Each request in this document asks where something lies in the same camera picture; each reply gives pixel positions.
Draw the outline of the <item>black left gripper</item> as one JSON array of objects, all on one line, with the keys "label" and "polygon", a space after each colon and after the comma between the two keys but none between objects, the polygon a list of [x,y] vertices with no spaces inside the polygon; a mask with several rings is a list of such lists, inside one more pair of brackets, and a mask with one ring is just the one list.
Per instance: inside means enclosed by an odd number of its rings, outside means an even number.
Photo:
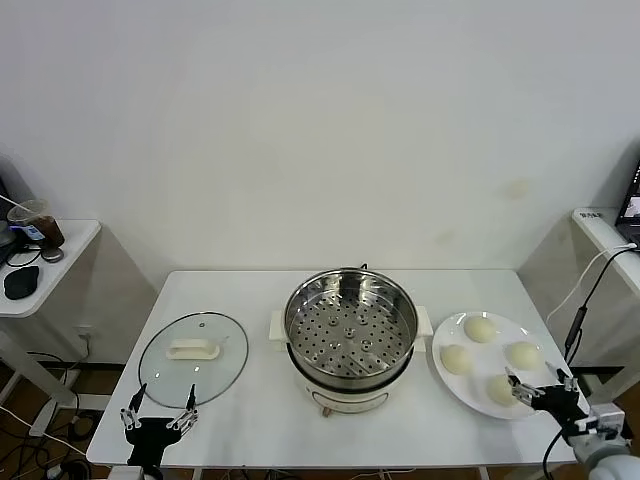
[{"label": "black left gripper", "polygon": [[185,409],[173,420],[166,417],[138,419],[138,412],[145,396],[144,383],[131,397],[126,408],[120,410],[125,428],[125,438],[133,447],[127,460],[128,466],[159,467],[168,446],[182,438],[180,430],[190,430],[198,419],[195,384],[191,385]]}]

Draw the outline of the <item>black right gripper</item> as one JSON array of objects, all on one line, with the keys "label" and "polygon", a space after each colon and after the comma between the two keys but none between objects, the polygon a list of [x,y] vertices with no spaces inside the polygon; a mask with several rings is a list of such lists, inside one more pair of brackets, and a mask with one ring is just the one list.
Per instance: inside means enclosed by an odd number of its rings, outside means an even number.
[{"label": "black right gripper", "polygon": [[586,435],[589,415],[578,405],[578,380],[549,361],[546,361],[545,365],[553,377],[553,382],[537,388],[523,383],[506,367],[505,373],[512,396],[524,405],[532,406],[533,410],[549,413],[560,426],[562,436]]}]

